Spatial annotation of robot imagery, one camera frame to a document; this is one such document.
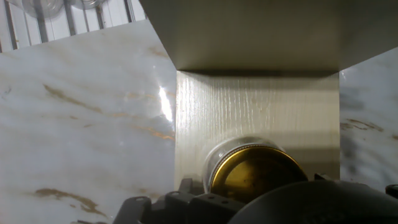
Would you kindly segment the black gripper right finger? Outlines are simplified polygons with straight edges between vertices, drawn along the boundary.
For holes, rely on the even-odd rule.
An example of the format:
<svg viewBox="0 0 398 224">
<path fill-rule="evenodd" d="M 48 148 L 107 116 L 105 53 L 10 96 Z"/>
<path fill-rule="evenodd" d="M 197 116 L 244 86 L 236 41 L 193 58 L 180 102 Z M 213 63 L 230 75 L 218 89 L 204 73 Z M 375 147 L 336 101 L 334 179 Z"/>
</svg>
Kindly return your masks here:
<svg viewBox="0 0 398 224">
<path fill-rule="evenodd" d="M 315 180 L 331 180 L 331 178 L 329 176 L 327 176 L 326 174 L 317 174 L 317 173 L 314 174 L 314 179 Z M 398 199 L 397 184 L 387 185 L 385 187 L 385 193 L 387 195 L 390 195 L 391 197 Z"/>
</svg>

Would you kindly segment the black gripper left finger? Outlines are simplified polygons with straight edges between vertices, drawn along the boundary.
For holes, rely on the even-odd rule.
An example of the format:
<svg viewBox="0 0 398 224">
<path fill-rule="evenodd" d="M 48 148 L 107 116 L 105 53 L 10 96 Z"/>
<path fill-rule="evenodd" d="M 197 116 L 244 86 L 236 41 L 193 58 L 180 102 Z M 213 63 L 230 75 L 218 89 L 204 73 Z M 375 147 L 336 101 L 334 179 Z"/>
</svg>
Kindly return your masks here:
<svg viewBox="0 0 398 224">
<path fill-rule="evenodd" d="M 153 202 L 149 197 L 131 197 L 119 209 L 114 224 L 224 224 L 244 203 L 204 192 L 193 179 L 183 179 L 177 191 Z"/>
</svg>

